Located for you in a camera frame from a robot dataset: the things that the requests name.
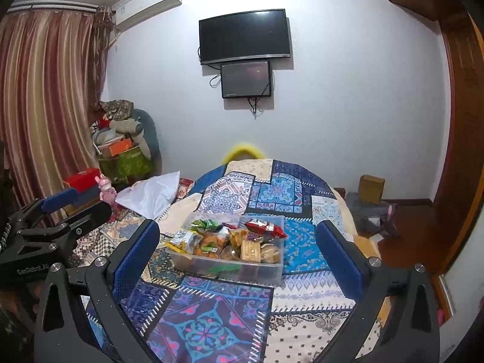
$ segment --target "air conditioner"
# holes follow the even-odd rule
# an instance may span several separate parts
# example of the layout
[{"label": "air conditioner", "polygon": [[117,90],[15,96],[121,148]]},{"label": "air conditioner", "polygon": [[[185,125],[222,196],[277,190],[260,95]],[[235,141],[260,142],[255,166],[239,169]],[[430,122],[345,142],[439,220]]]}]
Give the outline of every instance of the air conditioner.
[{"label": "air conditioner", "polygon": [[131,0],[116,10],[116,25],[124,31],[181,4],[182,0]]}]

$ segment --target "pink rabbit toy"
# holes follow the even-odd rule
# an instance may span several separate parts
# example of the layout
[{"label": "pink rabbit toy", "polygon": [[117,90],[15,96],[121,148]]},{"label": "pink rabbit toy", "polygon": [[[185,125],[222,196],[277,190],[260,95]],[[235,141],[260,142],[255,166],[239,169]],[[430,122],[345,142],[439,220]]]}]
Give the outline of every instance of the pink rabbit toy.
[{"label": "pink rabbit toy", "polygon": [[105,175],[101,175],[101,177],[96,176],[96,183],[101,190],[99,194],[99,199],[109,203],[113,210],[113,214],[111,215],[111,218],[109,220],[109,222],[113,222],[119,212],[119,205],[115,202],[118,193],[116,192],[116,189],[111,185],[110,178],[106,177]]}]

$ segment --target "television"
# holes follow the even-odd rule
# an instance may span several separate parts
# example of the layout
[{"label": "television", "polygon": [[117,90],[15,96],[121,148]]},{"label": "television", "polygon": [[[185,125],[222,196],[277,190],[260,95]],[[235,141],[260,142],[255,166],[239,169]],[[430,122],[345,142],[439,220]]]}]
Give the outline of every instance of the television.
[{"label": "television", "polygon": [[198,31],[202,65],[291,56],[285,9],[240,12],[200,20]]},{"label": "television", "polygon": [[270,64],[265,61],[244,61],[220,65],[222,98],[270,96]]}]

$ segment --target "metal bolt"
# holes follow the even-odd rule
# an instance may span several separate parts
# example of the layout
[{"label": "metal bolt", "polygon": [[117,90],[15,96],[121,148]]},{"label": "metal bolt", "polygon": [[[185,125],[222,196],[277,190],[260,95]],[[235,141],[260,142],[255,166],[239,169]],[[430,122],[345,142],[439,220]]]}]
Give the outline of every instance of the metal bolt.
[{"label": "metal bolt", "polygon": [[369,257],[368,263],[374,268],[379,268],[381,266],[381,259],[378,257]]},{"label": "metal bolt", "polygon": [[50,271],[57,271],[59,270],[60,268],[62,267],[62,264],[60,262],[56,262],[54,263],[51,267],[50,267]]},{"label": "metal bolt", "polygon": [[425,271],[425,266],[421,263],[416,263],[415,270],[417,270],[419,273],[423,273]]},{"label": "metal bolt", "polygon": [[104,266],[107,262],[107,259],[105,257],[98,257],[94,260],[94,264],[100,268],[101,266]]}]

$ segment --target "plastic container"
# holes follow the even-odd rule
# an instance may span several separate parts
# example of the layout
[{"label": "plastic container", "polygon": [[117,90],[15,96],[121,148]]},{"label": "plastic container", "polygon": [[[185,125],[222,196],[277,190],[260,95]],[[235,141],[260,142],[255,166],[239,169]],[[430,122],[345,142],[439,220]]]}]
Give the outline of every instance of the plastic container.
[{"label": "plastic container", "polygon": [[[190,228],[190,223],[195,219],[209,219],[236,224],[238,227],[245,227],[244,223],[254,218],[269,221],[275,225],[280,226],[284,230],[283,216],[236,216],[226,213],[191,213],[185,222],[183,228]],[[279,249],[280,260],[279,263],[251,263],[243,261],[228,261],[216,258],[199,257],[185,253],[177,253],[170,248],[166,251],[170,254],[175,267],[178,270],[186,271],[210,277],[219,277],[227,280],[242,281],[242,282],[256,282],[278,286],[282,280],[282,270],[284,263],[284,240],[273,239],[272,243]]]}]

